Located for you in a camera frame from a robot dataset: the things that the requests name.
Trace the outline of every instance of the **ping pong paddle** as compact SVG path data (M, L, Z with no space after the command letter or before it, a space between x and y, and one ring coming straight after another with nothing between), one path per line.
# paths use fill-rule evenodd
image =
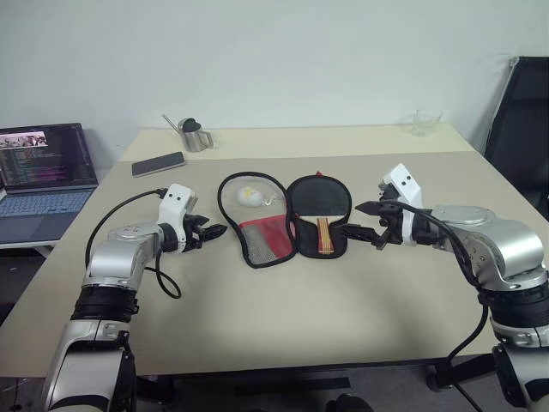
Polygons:
M329 225L343 219L351 208L345 185L328 176L305 176L293 183L291 192L296 216L317 226L318 253L334 253Z

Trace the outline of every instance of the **laptop keyboard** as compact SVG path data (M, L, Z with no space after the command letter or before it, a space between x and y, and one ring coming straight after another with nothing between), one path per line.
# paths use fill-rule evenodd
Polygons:
M91 194L91 191L76 191L6 197L0 202L0 217L79 212Z

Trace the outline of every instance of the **glass cup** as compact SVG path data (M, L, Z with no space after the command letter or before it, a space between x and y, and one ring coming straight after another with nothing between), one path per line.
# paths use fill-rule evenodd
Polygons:
M437 127L442 116L442 113L432 115L421 110L416 111L413 116L412 134L416 137L429 136Z

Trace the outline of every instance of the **touchpad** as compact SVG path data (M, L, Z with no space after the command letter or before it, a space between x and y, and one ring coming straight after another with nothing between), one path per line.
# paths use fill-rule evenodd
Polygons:
M43 217L24 217L0 220L0 243L24 242L42 222Z

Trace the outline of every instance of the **laptop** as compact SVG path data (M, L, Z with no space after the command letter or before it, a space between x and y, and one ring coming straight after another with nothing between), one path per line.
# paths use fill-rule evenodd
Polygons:
M0 245L61 239L98 182L79 123L0 129Z

